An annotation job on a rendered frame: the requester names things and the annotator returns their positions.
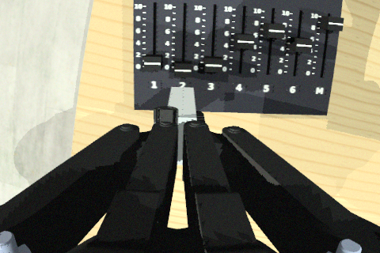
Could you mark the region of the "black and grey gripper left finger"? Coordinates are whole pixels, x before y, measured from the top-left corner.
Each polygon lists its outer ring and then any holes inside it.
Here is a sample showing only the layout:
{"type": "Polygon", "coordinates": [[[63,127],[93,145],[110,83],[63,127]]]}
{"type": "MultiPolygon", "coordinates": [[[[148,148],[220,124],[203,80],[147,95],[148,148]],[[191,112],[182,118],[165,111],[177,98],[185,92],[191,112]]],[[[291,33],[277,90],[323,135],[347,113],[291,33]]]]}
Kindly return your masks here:
{"type": "Polygon", "coordinates": [[[181,105],[171,87],[151,130],[116,126],[0,205],[0,253],[66,253],[103,216],[82,253],[150,253],[156,225],[169,223],[181,105]]]}

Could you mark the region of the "dark grey lighting desk panel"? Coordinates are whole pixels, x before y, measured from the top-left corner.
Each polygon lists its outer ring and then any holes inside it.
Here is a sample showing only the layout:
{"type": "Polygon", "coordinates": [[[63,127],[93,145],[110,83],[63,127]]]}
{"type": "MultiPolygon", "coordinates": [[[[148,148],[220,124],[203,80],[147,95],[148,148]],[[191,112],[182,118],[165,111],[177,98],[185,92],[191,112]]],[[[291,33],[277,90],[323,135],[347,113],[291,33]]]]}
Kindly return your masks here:
{"type": "Polygon", "coordinates": [[[133,0],[134,110],[327,115],[342,2],[133,0]]]}

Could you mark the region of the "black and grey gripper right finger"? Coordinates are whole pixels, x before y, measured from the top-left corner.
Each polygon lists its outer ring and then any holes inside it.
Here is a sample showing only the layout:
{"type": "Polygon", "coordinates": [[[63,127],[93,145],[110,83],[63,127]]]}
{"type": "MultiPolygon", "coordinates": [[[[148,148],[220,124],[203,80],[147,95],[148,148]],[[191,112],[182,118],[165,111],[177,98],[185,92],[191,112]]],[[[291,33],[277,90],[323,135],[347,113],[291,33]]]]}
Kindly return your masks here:
{"type": "Polygon", "coordinates": [[[210,131],[196,111],[194,88],[182,87],[180,135],[187,222],[198,226],[201,253],[267,253],[248,215],[279,253],[380,253],[379,225],[349,211],[246,129],[210,131]]]}

